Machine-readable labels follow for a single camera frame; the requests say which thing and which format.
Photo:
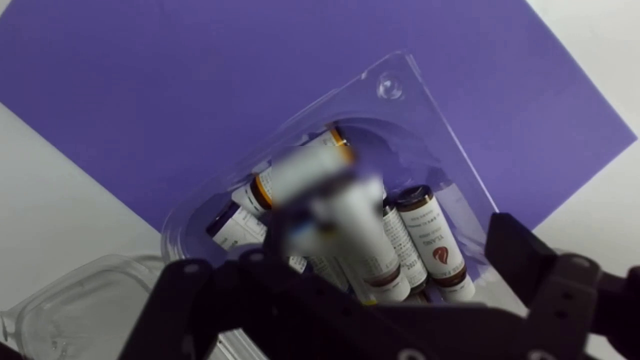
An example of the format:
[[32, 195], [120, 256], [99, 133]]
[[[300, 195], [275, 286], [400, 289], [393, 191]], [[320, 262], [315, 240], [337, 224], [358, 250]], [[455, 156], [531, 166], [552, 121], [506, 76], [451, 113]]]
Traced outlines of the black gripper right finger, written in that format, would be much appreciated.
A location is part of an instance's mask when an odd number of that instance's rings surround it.
[[552, 360], [597, 360], [590, 335], [626, 360], [640, 360], [640, 266], [624, 277], [576, 253], [556, 253], [516, 216], [494, 212], [484, 254], [527, 304], [525, 352]]

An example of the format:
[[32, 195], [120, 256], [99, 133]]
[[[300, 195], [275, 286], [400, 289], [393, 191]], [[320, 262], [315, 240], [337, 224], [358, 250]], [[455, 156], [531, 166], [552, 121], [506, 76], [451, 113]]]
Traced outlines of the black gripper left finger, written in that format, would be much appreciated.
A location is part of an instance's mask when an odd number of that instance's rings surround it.
[[368, 360], [358, 311], [327, 280], [289, 266], [292, 212], [278, 211], [262, 244], [222, 266], [170, 262], [119, 360], [207, 360], [222, 335], [242, 331], [268, 360]]

